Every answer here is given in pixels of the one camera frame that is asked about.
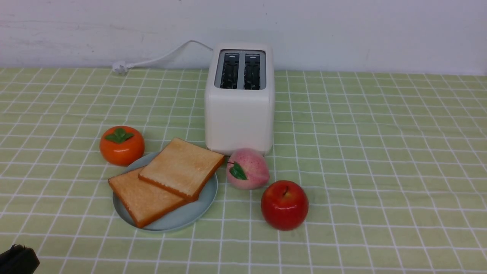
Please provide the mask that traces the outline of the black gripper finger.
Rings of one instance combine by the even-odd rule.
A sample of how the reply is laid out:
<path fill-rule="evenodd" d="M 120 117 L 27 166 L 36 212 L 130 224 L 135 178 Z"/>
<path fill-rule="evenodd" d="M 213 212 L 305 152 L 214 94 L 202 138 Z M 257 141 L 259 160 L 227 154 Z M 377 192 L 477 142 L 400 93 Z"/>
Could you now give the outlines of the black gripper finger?
<path fill-rule="evenodd" d="M 0 255 L 1 274 L 33 274 L 40 260 L 34 249 L 14 244 Z"/>

